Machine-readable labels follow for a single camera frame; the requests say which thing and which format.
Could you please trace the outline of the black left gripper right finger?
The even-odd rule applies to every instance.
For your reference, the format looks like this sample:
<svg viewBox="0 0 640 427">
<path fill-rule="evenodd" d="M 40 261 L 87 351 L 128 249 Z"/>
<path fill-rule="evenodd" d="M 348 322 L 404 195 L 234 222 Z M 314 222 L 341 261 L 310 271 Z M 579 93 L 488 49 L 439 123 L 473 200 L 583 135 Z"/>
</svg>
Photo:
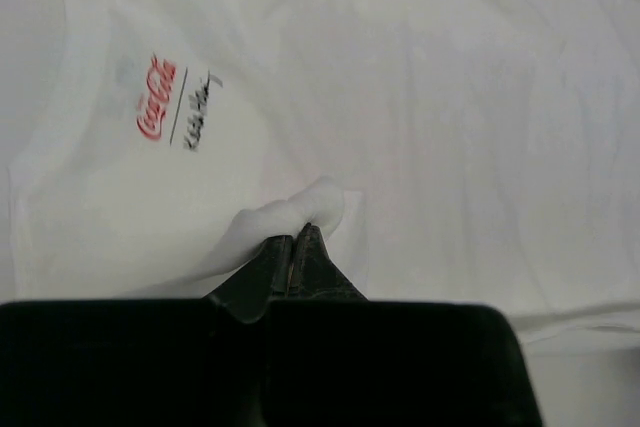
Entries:
<svg viewBox="0 0 640 427">
<path fill-rule="evenodd" d="M 520 343 L 486 305 L 376 302 L 299 234 L 269 306 L 273 426 L 539 426 Z"/>
</svg>

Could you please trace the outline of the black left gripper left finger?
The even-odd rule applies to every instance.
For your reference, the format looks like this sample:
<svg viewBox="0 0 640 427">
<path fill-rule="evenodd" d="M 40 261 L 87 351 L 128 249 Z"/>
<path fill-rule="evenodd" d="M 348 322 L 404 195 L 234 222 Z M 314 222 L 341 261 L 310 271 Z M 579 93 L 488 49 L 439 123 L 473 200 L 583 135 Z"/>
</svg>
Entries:
<svg viewBox="0 0 640 427">
<path fill-rule="evenodd" d="M 263 317 L 292 247 L 265 240 L 200 298 L 3 305 L 2 424 L 219 424 L 262 371 Z"/>
</svg>

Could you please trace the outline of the white t-shirt green trim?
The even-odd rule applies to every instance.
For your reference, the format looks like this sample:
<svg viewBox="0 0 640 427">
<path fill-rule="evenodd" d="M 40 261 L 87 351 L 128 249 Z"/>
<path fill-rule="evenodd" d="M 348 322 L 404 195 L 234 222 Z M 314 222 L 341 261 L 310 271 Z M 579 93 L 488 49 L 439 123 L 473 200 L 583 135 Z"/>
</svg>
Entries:
<svg viewBox="0 0 640 427">
<path fill-rule="evenodd" d="M 639 340 L 639 0 L 5 2 L 14 294 L 187 296 L 317 224 L 379 299 Z"/>
</svg>

